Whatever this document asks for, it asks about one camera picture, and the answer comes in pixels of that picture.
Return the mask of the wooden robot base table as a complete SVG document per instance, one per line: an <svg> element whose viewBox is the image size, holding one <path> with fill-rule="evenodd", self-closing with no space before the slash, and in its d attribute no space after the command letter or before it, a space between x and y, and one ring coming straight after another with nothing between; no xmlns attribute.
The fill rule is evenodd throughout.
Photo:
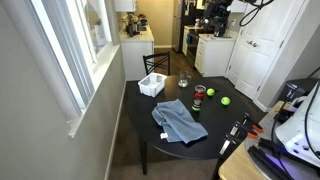
<svg viewBox="0 0 320 180"><path fill-rule="evenodd" d="M258 147L261 138L271 138L274 117L282 104L282 101L278 101L260 121L263 132L258 133L259 138L246 138L220 166L218 174L221 180L279 180L279 177L271 173L268 168L264 168L261 162L251 157L248 149L251 146ZM289 158L282 155L281 162L295 180L320 180L317 173L318 167L295 156Z"/></svg>

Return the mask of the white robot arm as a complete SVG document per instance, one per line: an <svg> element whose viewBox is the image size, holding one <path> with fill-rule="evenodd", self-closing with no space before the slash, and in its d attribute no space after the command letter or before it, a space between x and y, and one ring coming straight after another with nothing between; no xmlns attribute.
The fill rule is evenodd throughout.
<svg viewBox="0 0 320 180"><path fill-rule="evenodd" d="M292 155L320 167L320 89L316 84L296 112L275 129Z"/></svg>

